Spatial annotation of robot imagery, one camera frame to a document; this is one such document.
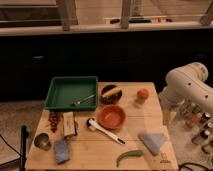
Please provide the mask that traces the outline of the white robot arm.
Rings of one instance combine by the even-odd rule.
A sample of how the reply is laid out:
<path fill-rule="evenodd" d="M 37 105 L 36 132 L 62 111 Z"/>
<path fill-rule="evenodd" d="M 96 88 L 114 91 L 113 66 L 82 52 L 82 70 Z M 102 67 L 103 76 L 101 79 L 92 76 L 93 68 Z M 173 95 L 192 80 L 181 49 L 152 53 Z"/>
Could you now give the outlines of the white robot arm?
<path fill-rule="evenodd" d="M 193 62 L 170 70 L 166 75 L 167 86 L 159 93 L 163 124 L 167 125 L 171 111 L 178 109 L 186 100 L 197 104 L 204 112 L 213 114 L 213 88 L 205 84 L 207 67 Z"/>

